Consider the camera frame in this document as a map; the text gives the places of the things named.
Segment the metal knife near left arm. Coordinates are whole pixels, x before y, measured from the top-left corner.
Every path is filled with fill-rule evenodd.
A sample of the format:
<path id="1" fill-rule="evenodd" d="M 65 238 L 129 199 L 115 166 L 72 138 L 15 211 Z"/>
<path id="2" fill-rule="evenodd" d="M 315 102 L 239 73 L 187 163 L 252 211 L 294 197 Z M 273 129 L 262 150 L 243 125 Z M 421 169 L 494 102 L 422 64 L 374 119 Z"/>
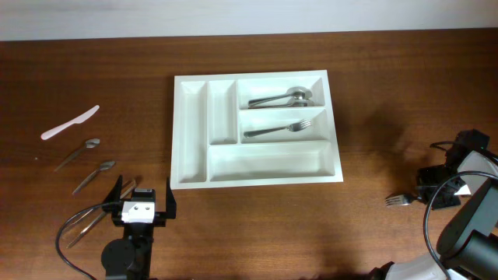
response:
<path id="1" fill-rule="evenodd" d="M 121 192 L 121 199 L 126 198 L 128 196 L 128 194 L 130 192 L 132 192 L 136 187 L 137 187 L 137 183 L 136 183 L 135 179 L 128 180 L 127 182 L 125 182 L 123 184 L 124 190 Z M 66 226 L 63 229 L 63 232 L 67 232 L 70 229 L 74 228 L 75 226 L 80 224 L 83 220 L 90 217 L 90 215 L 93 214 L 94 212 L 95 212 L 95 210 L 89 210 L 89 211 L 79 215 L 75 221 L 71 222 L 68 226 Z"/>

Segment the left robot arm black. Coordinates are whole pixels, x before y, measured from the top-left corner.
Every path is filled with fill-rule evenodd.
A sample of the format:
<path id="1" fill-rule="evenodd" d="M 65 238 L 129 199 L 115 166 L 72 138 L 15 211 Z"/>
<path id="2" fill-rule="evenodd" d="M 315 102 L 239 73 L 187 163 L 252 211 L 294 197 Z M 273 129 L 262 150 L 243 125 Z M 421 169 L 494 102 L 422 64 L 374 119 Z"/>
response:
<path id="1" fill-rule="evenodd" d="M 106 279 L 148 279 L 153 250 L 153 232 L 164 227 L 168 219 L 175 219 L 177 203 L 170 183 L 166 183 L 166 210 L 156 210 L 156 191 L 136 188 L 130 198 L 121 197 L 123 178 L 103 200 L 103 211 L 110 214 L 112 223 L 123 229 L 123 237 L 110 241 L 101 254 Z"/>

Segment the large metal spoon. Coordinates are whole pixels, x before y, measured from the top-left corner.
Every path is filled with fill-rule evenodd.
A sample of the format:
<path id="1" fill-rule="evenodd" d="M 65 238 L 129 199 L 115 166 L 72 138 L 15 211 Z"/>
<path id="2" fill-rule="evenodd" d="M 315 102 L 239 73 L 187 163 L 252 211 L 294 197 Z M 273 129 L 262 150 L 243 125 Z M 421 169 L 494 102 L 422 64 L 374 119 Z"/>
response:
<path id="1" fill-rule="evenodd" d="M 269 106 L 253 106 L 250 109 L 266 109 L 266 108 L 283 108 L 283 107 L 313 107 L 313 100 L 288 100 L 284 104 L 269 105 Z"/>
<path id="2" fill-rule="evenodd" d="M 267 103 L 270 101 L 286 98 L 286 97 L 292 97 L 295 100 L 307 100 L 310 99 L 313 96 L 313 93 L 306 87 L 302 86 L 295 86 L 289 88 L 286 93 L 278 96 L 271 96 L 271 97 L 265 97 L 261 99 L 256 99 L 256 100 L 249 100 L 247 105 L 249 107 L 255 107 L 256 105 L 259 105 L 261 103 Z"/>

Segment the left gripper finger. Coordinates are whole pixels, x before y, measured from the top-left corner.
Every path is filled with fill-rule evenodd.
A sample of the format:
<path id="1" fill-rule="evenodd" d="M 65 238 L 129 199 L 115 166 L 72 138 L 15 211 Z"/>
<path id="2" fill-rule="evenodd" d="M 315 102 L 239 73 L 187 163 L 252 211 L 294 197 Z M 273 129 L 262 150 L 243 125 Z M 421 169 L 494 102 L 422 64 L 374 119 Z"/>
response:
<path id="1" fill-rule="evenodd" d="M 120 175 L 113 188 L 110 190 L 108 195 L 103 200 L 104 204 L 120 201 L 122 184 L 123 184 L 123 176 Z"/>
<path id="2" fill-rule="evenodd" d="M 176 212 L 176 200 L 170 186 L 170 178 L 167 178 L 166 186 L 166 212 L 175 213 Z"/>

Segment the metal fork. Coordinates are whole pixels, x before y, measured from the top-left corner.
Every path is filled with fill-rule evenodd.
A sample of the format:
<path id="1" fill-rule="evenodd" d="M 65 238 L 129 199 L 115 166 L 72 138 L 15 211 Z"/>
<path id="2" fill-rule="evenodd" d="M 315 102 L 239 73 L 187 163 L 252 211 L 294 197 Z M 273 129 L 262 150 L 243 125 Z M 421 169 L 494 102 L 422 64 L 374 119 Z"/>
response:
<path id="1" fill-rule="evenodd" d="M 302 121 L 299 121 L 296 123 L 288 124 L 286 126 L 277 127 L 277 128 L 267 128 L 267 129 L 262 129 L 262 130 L 257 130 L 257 131 L 245 131 L 243 133 L 243 136 L 245 138 L 252 138 L 252 137 L 259 136 L 259 135 L 264 135 L 264 134 L 277 132 L 277 131 L 283 131 L 283 130 L 287 130 L 287 131 L 291 131 L 291 132 L 298 132 L 298 131 L 302 131 L 302 130 L 310 127 L 311 125 L 312 125 L 311 120 L 302 120 Z"/>
<path id="2" fill-rule="evenodd" d="M 396 194 L 385 198 L 384 204 L 386 207 L 398 207 L 410 205 L 414 201 L 421 202 L 421 197 L 415 196 L 413 194 Z"/>

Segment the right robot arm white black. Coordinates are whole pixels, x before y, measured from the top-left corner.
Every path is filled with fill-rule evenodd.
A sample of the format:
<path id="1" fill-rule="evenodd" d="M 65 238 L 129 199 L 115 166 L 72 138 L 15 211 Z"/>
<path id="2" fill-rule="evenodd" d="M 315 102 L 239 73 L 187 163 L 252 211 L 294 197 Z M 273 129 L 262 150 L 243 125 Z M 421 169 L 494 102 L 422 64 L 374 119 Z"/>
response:
<path id="1" fill-rule="evenodd" d="M 418 171 L 417 193 L 386 198 L 388 207 L 423 203 L 423 236 L 427 254 L 405 263 L 374 268 L 368 279 L 441 280 L 497 277 L 497 156 L 488 150 L 489 136 L 475 129 L 455 140 L 434 142 L 445 152 L 442 165 Z M 429 237 L 430 213 L 458 206 L 436 243 Z"/>

